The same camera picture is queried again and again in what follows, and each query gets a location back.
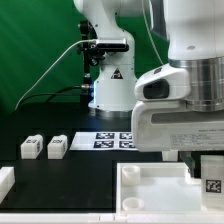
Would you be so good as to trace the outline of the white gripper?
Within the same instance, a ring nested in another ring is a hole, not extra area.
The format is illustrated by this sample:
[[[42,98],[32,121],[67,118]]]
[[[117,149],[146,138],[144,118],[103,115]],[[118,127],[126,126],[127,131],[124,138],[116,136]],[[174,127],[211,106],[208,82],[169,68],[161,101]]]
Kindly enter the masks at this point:
[[[188,151],[224,151],[224,111],[193,112],[181,101],[138,101],[131,131],[139,151],[181,151],[191,177],[195,161]]]

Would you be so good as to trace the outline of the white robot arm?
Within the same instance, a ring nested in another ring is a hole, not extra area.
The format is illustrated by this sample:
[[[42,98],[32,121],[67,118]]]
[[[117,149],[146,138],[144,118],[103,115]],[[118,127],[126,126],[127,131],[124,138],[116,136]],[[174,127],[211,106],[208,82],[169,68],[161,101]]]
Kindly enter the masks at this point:
[[[224,176],[224,0],[73,1],[97,35],[91,110],[130,115],[140,151],[177,151],[192,176]],[[143,14],[168,39],[168,62],[136,77],[134,39],[116,19]]]

